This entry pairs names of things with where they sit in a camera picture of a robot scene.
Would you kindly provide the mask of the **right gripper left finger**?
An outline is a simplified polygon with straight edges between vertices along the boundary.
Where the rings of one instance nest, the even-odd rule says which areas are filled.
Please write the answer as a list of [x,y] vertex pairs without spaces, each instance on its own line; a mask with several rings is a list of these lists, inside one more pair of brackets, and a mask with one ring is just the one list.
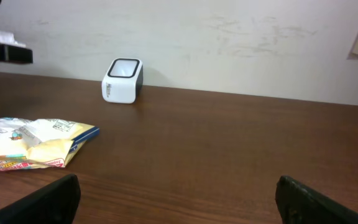
[[68,174],[0,209],[0,224],[71,224],[80,198],[78,177]]

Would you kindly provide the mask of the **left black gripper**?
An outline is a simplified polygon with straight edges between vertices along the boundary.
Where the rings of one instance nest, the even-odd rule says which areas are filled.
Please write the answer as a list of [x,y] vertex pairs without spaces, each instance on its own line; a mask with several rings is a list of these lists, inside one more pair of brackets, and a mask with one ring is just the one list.
[[13,45],[0,45],[0,62],[14,64],[33,63],[33,52],[31,49],[16,47]]

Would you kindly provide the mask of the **yellow white snack bag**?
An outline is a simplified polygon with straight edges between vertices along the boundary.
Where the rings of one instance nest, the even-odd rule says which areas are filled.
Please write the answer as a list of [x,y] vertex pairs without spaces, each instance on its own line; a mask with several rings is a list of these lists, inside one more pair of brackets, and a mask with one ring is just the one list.
[[0,118],[0,171],[66,167],[98,134],[96,126],[63,119]]

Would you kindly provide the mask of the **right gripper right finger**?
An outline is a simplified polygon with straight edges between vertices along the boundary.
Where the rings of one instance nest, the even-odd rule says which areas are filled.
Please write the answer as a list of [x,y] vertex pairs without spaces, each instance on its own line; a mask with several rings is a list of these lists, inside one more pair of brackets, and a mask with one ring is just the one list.
[[284,224],[358,224],[358,213],[283,175],[275,202]]

